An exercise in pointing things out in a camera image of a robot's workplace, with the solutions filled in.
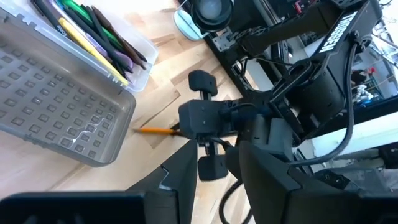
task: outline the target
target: black cable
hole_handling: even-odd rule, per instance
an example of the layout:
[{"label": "black cable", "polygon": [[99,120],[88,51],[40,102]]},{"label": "black cable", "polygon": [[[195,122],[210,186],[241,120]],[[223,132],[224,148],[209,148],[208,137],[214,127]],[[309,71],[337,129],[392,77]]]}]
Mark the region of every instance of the black cable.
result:
[{"label": "black cable", "polygon": [[275,64],[278,64],[278,65],[293,66],[292,63],[277,62],[277,61],[275,61],[275,60],[269,60],[269,59],[265,59],[265,58],[253,58],[253,59],[262,60],[262,61],[270,62],[270,63],[275,63]]},{"label": "black cable", "polygon": [[218,143],[218,144],[222,145],[224,148],[226,148],[226,147],[231,145],[231,143],[229,143],[228,141],[224,141],[224,140],[220,139],[219,137],[214,137],[214,136],[207,137],[206,140]]},{"label": "black cable", "polygon": [[246,74],[246,68],[248,66],[248,59],[244,60],[241,75],[244,76]]},{"label": "black cable", "polygon": [[391,2],[392,2],[392,0],[388,1],[387,3],[380,3],[380,0],[379,0],[380,6],[388,6]]},{"label": "black cable", "polygon": [[270,62],[270,63],[274,63],[274,64],[279,64],[279,65],[286,65],[286,66],[292,66],[293,65],[292,63],[277,62],[275,60],[269,60],[269,59],[265,59],[265,58],[246,58],[244,60],[238,61],[239,64],[241,64],[241,75],[242,76],[244,76],[244,74],[246,73],[246,67],[248,65],[248,60],[249,59],[257,59],[257,60],[262,60],[262,61],[265,61],[265,62]]},{"label": "black cable", "polygon": [[310,166],[310,165],[315,165],[315,164],[321,164],[323,162],[328,162],[331,159],[338,156],[341,152],[343,152],[343,150],[345,149],[345,147],[348,145],[349,141],[351,140],[351,137],[353,135],[353,130],[354,130],[354,105],[353,105],[353,94],[351,92],[351,68],[353,66],[353,61],[354,61],[355,51],[356,51],[357,46],[358,46],[357,43],[355,43],[351,46],[351,50],[350,50],[348,60],[346,63],[346,70],[345,70],[346,89],[345,89],[345,92],[346,92],[346,98],[347,98],[346,109],[348,112],[348,114],[347,114],[348,125],[347,125],[346,134],[345,134],[343,140],[336,147],[336,149],[334,149],[327,155],[313,158],[313,159],[307,159],[304,161],[290,162],[289,165],[297,167],[297,166]]},{"label": "black cable", "polygon": [[[229,197],[232,195],[232,193],[238,189],[238,187],[242,185],[241,181],[236,181],[224,194],[223,198],[221,199],[220,205],[218,207],[218,215],[220,216],[220,220],[222,224],[229,224],[229,222],[226,220],[225,215],[224,215],[224,208],[226,201],[229,199]],[[253,217],[253,214],[251,213],[251,209],[249,210],[248,215],[246,218],[243,220],[242,224],[248,224],[250,219]]]},{"label": "black cable", "polygon": [[232,106],[232,107],[228,108],[227,110],[223,111],[223,113],[230,113],[230,112],[232,112],[234,110],[238,110],[240,108],[244,108],[244,107],[247,107],[247,106],[251,106],[251,107],[255,108],[256,110],[260,111],[260,109],[256,105],[254,105],[252,103],[241,103],[241,104],[238,104],[236,106]]}]

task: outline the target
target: red object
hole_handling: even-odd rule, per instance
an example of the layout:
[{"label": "red object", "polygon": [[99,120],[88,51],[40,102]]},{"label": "red object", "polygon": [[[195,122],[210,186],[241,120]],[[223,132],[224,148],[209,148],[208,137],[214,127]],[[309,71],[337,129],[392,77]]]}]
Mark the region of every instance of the red object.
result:
[{"label": "red object", "polygon": [[302,13],[303,11],[301,10],[301,5],[300,5],[301,1],[297,1],[296,3],[294,3],[294,9],[296,10],[297,14]]}]

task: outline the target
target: wooden surface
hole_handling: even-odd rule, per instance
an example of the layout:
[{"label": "wooden surface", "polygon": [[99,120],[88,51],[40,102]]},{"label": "wooden surface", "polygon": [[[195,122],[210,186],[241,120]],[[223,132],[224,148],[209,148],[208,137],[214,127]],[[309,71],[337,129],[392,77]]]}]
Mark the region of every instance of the wooden surface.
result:
[{"label": "wooden surface", "polygon": [[[135,1],[114,0],[109,10],[124,14],[127,21],[156,44],[160,54],[146,89],[136,95],[136,111],[118,159],[106,167],[91,168],[0,133],[1,198],[26,191],[125,190],[142,179],[186,140],[143,136],[134,133],[133,128],[169,128],[175,124],[178,107],[199,97],[188,87],[187,75],[194,69],[205,70],[217,78],[216,100],[240,97],[204,41],[189,41],[178,31],[173,21],[176,8],[173,0],[140,1],[139,7],[124,5],[132,2]],[[204,149],[198,153],[204,155]],[[231,176],[215,182],[198,181],[192,223],[219,223],[218,204],[233,182]],[[248,209],[244,189],[240,188],[227,204],[227,218],[231,223],[241,223]]]}]

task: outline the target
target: plastic container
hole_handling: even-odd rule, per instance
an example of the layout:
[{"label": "plastic container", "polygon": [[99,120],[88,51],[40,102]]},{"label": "plastic container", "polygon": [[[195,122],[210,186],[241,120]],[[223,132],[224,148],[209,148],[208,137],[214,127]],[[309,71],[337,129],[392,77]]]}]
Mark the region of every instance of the plastic container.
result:
[{"label": "plastic container", "polygon": [[[35,12],[32,8],[29,0],[16,0],[15,3],[25,9],[27,12],[34,13],[38,18],[43,19],[45,22],[47,20]],[[143,35],[141,35],[132,24],[126,22],[124,19],[121,19],[119,16],[115,15],[115,12],[110,12],[107,9],[109,5],[109,1],[101,2],[101,1],[83,1],[83,3],[87,6],[95,6],[97,7],[104,16],[112,23],[113,27],[118,31],[118,33],[132,46],[134,46],[140,53],[145,56],[147,59],[147,63],[144,63],[147,70],[143,70],[140,66],[134,65],[133,74],[128,74],[130,84],[128,86],[124,86],[124,88],[131,93],[136,93],[144,90],[147,85],[150,71],[154,66],[157,57],[159,56],[159,51],[157,47]]]},{"label": "plastic container", "polygon": [[131,88],[37,16],[0,0],[0,130],[90,166],[113,162]]}]

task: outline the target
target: yellow pen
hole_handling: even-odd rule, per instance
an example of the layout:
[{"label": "yellow pen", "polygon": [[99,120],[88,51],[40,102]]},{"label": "yellow pen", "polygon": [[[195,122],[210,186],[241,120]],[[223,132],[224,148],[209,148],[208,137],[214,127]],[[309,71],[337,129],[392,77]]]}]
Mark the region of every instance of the yellow pen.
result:
[{"label": "yellow pen", "polygon": [[120,75],[120,73],[85,39],[66,19],[60,18],[59,23],[87,52],[92,54],[97,60],[104,64],[110,72],[123,84],[127,85],[128,81]]}]

